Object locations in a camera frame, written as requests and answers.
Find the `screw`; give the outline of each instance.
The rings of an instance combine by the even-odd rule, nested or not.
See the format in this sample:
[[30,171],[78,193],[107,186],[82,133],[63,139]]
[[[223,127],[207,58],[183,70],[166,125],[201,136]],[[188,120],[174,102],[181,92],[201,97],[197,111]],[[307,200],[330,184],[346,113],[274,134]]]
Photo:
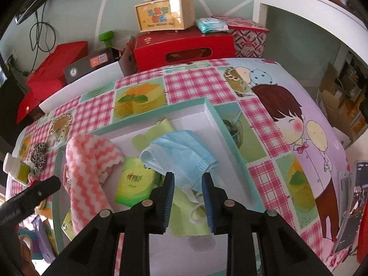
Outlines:
[[276,217],[277,216],[277,211],[276,210],[274,210],[274,209],[271,209],[271,210],[267,210],[267,215],[269,216],[269,217]]
[[153,204],[153,201],[151,199],[145,199],[142,201],[143,206],[151,206]]
[[109,210],[102,210],[102,211],[100,211],[100,217],[106,218],[106,217],[110,216],[110,213],[111,212]]
[[225,201],[224,201],[224,204],[225,204],[225,206],[227,206],[227,207],[232,207],[232,206],[234,206],[234,205],[235,205],[235,201],[233,201],[233,200],[231,200],[231,199],[227,199],[227,200],[225,200]]

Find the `black box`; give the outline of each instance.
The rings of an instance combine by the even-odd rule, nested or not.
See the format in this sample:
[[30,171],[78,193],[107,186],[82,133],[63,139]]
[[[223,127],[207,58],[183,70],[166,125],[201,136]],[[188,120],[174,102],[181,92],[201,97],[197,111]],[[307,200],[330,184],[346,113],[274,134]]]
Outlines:
[[68,84],[101,67],[118,61],[120,53],[117,49],[107,47],[100,49],[64,68]]

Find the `brown pants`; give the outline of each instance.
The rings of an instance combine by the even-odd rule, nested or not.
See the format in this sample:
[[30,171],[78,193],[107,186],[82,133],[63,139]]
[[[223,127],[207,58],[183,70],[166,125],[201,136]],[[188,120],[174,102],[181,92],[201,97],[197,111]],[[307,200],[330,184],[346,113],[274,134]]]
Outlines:
[[335,241],[339,232],[339,210],[337,208],[336,192],[332,179],[326,189],[316,198],[316,205],[322,224],[322,236],[326,237],[326,219],[330,218],[331,236]]

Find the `wet wipes package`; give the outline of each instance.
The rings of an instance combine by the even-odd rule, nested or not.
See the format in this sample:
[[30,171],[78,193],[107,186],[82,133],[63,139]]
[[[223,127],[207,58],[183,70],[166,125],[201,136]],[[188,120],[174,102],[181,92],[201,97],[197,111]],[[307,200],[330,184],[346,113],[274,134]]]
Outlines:
[[229,30],[225,22],[213,17],[201,18],[196,20],[195,23],[202,33],[215,33]]

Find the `blue face mask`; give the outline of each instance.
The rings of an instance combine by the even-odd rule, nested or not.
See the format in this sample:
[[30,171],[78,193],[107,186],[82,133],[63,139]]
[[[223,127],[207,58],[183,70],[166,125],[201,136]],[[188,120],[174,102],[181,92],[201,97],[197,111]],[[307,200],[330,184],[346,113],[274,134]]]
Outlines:
[[190,196],[193,194],[191,190],[196,191],[197,195],[202,193],[201,178],[205,172],[211,173],[215,186],[223,187],[215,169],[217,159],[192,131],[175,131],[156,138],[140,157],[143,164],[162,175],[174,173],[175,186],[191,201],[194,197]]

